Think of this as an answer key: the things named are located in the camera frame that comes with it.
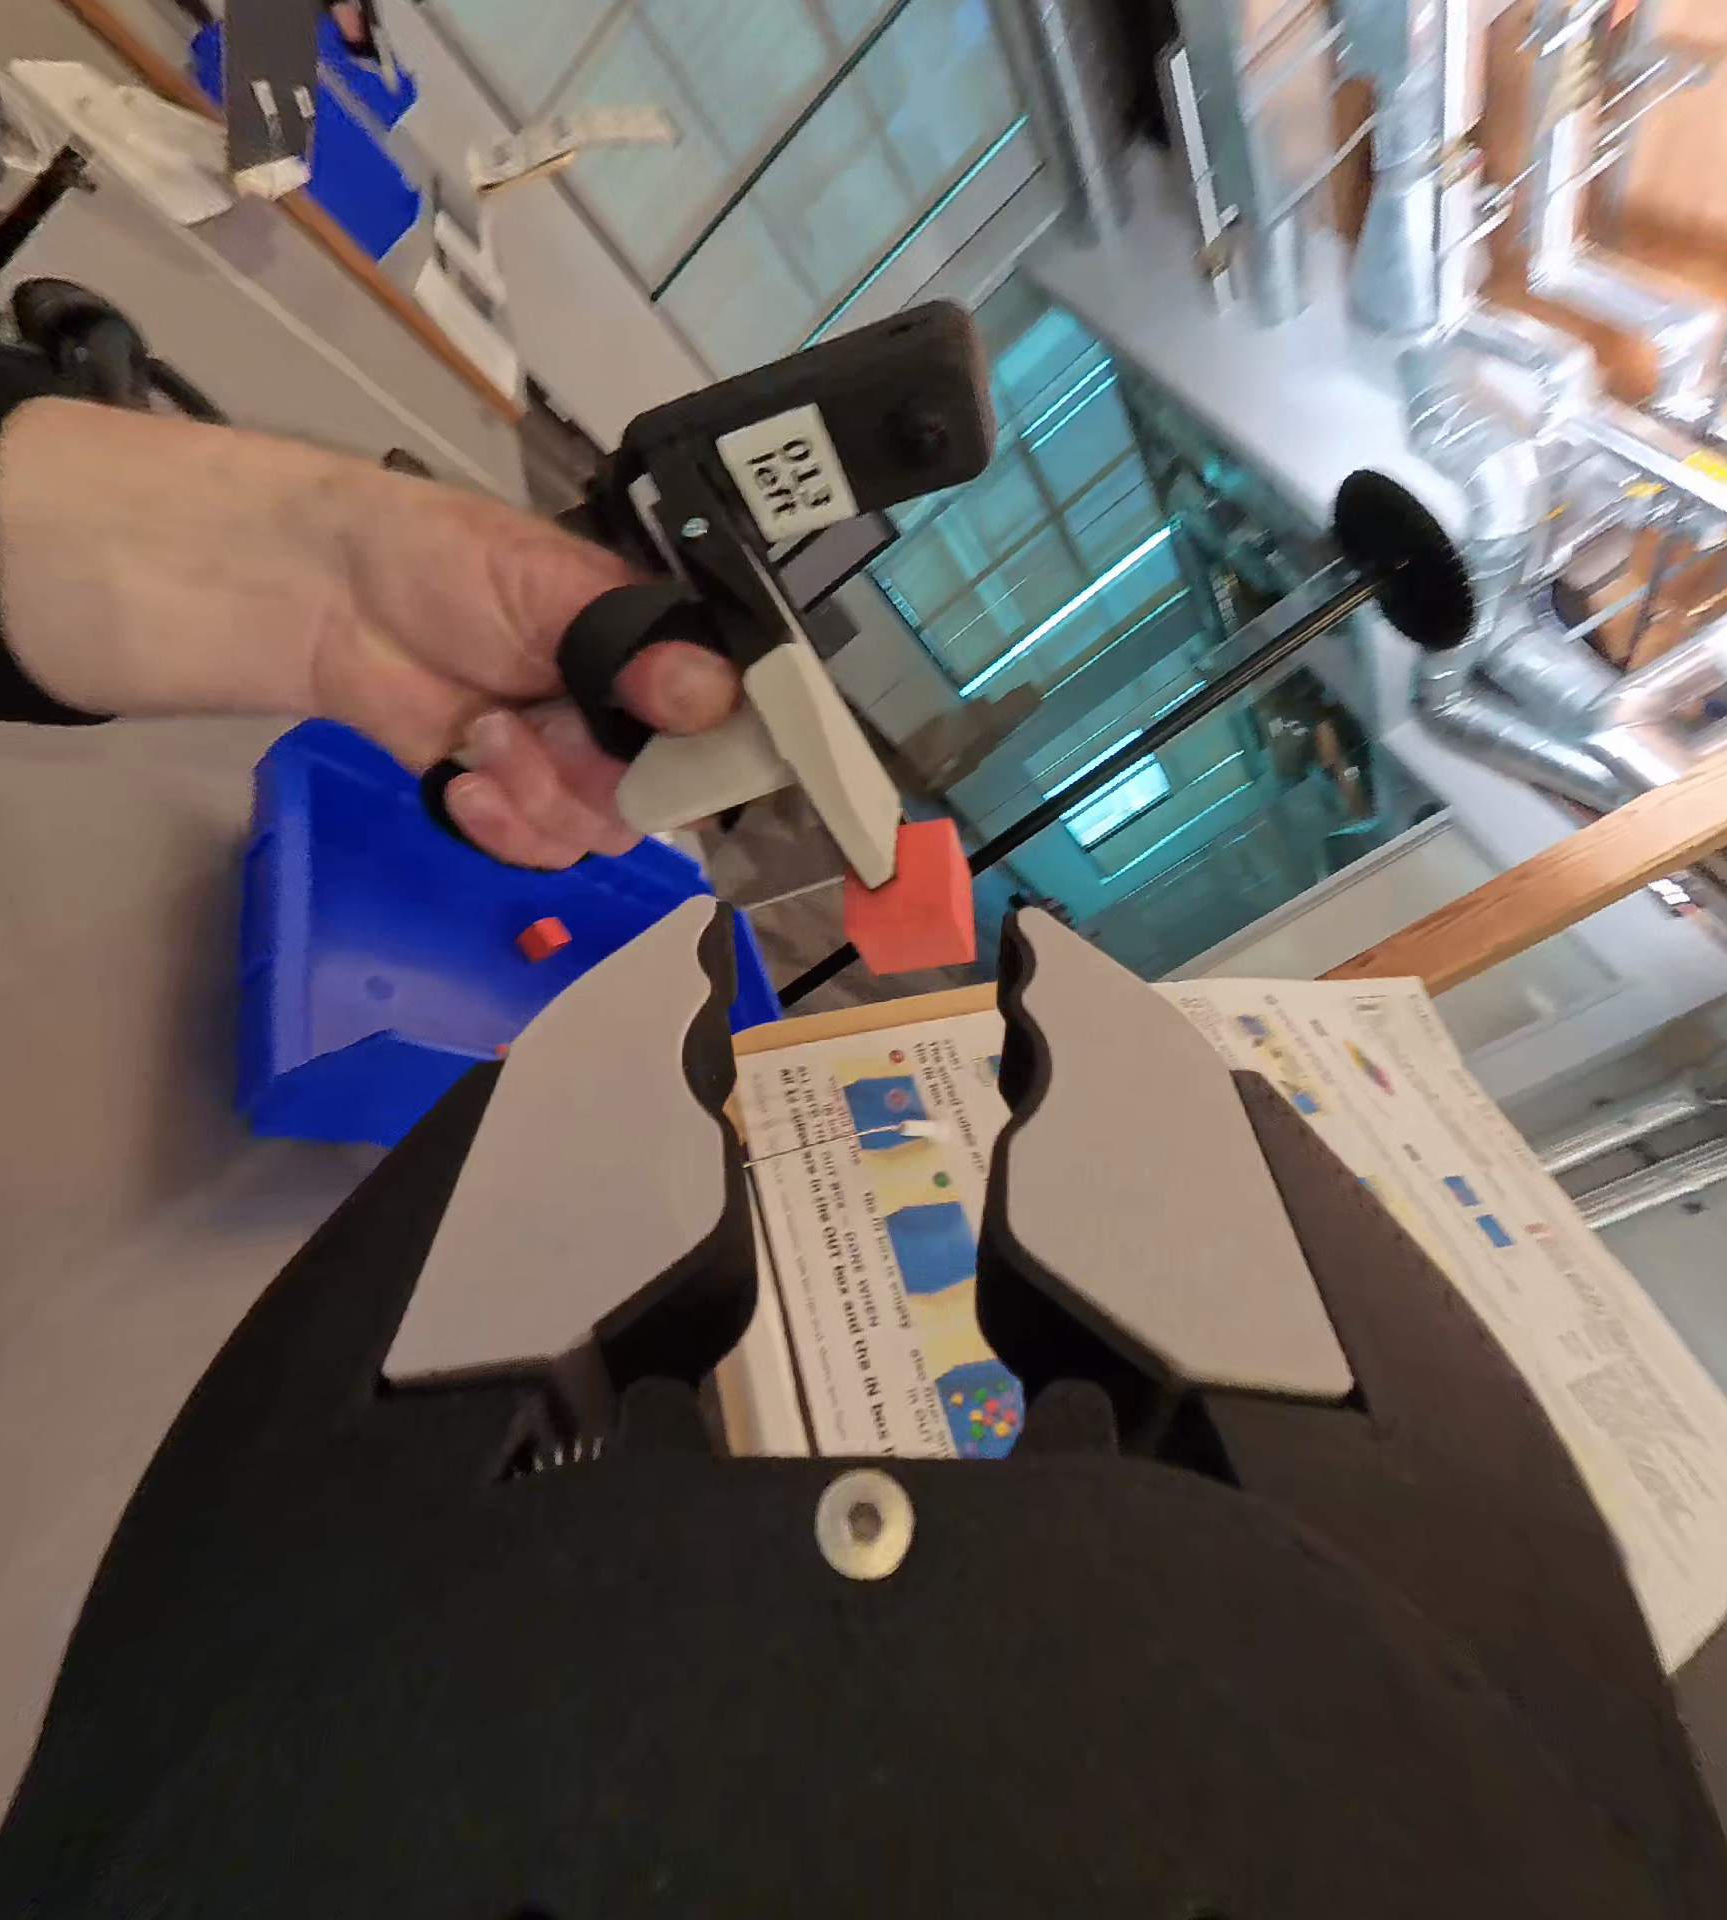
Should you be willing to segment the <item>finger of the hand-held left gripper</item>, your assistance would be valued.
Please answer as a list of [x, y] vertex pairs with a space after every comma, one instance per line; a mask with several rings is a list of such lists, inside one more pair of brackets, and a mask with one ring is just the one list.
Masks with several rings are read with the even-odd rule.
[[868, 890], [896, 876], [900, 790], [806, 640], [770, 647], [744, 672], [748, 704]]

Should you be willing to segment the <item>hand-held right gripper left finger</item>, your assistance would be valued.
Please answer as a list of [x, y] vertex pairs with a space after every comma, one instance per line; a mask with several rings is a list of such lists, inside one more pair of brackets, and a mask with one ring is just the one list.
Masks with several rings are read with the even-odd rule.
[[514, 1039], [384, 1359], [396, 1386], [592, 1345], [616, 1386], [700, 1386], [758, 1278], [728, 1118], [734, 913], [694, 895]]

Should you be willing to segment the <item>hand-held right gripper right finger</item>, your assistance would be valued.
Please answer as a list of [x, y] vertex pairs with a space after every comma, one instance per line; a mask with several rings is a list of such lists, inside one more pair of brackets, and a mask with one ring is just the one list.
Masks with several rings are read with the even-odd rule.
[[1026, 1403], [1060, 1382], [1344, 1403], [1352, 1365], [1216, 1046], [1042, 908], [1010, 913], [998, 974], [974, 1309]]

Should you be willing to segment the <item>blue plastic bin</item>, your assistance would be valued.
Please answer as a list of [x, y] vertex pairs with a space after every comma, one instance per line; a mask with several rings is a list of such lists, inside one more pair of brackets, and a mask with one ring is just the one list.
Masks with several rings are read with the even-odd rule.
[[[416, 101], [416, 80], [372, 1], [318, 4], [316, 121], [306, 196], [372, 261], [380, 261], [418, 223], [422, 190], [394, 149], [394, 133]], [[224, 4], [190, 46], [190, 69], [222, 111]]]
[[[438, 825], [370, 737], [302, 721], [254, 770], [236, 1105], [266, 1138], [394, 1146], [574, 982], [712, 890], [658, 838], [564, 872], [500, 866]], [[542, 915], [574, 940], [530, 964], [514, 940]]]

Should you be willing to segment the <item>person's left hand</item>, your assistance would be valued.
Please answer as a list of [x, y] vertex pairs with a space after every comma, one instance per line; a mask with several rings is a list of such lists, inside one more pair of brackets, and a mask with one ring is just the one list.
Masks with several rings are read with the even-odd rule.
[[562, 870], [642, 836], [558, 665], [636, 570], [496, 498], [232, 427], [89, 410], [103, 606], [69, 699], [113, 716], [330, 718], [424, 772], [494, 857]]

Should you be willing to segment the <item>black pole with round disc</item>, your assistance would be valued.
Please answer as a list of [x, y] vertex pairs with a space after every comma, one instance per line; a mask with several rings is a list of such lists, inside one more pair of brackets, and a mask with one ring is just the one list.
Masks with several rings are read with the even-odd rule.
[[1310, 584], [1248, 621], [1228, 643], [1212, 678], [1192, 684], [1144, 729], [1086, 761], [1046, 798], [962, 857], [968, 877], [1006, 864], [1066, 813], [1120, 784], [1140, 761], [1234, 702], [1358, 610], [1378, 606], [1394, 626], [1430, 651], [1462, 643], [1474, 621], [1474, 587], [1452, 535], [1398, 479], [1356, 470], [1334, 498], [1336, 554]]

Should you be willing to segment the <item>light wooden beam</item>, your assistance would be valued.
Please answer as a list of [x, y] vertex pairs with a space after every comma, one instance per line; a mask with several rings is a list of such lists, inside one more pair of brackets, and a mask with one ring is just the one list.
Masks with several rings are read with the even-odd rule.
[[1548, 849], [1328, 969], [1336, 984], [1416, 979], [1430, 996], [1727, 849], [1727, 744]]

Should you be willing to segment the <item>large silver metal pipes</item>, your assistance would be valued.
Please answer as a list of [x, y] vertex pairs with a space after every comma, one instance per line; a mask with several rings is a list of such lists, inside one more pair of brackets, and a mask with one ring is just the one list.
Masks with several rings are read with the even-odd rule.
[[1608, 397], [1584, 341], [1508, 308], [1400, 367], [1412, 443], [1466, 498], [1474, 595], [1414, 672], [1422, 721], [1594, 811], [1727, 739], [1727, 446]]

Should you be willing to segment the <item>dark grey box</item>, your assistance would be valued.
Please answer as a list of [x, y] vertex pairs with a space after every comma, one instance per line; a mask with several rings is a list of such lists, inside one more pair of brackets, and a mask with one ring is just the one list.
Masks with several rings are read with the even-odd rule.
[[226, 1], [220, 19], [226, 163], [244, 198], [280, 202], [310, 177], [318, 4]]

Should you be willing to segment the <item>white papers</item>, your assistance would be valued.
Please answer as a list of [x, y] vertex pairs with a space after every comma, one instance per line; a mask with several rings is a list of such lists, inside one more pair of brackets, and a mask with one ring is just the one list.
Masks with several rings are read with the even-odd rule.
[[79, 60], [11, 60], [0, 65], [0, 90], [47, 155], [75, 149], [95, 183], [121, 181], [180, 228], [210, 223], [238, 203], [222, 125], [142, 83]]

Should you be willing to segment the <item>black office chair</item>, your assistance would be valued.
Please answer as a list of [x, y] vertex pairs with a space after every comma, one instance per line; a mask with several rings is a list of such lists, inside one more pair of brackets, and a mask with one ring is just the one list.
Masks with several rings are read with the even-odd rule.
[[[89, 160], [73, 145], [37, 173], [0, 213], [0, 277], [41, 223], [71, 196], [95, 190]], [[31, 274], [0, 301], [0, 372], [35, 391], [146, 416], [226, 423], [226, 411], [160, 357], [115, 301], [63, 276]]]

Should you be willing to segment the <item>silver spiral ventilation duct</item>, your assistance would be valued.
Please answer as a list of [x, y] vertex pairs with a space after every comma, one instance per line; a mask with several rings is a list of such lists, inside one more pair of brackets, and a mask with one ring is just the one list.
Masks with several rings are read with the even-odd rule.
[[1372, 190], [1350, 265], [1358, 326], [1414, 340], [1438, 323], [1438, 179], [1444, 85], [1430, 68], [1384, 78], [1372, 115]]

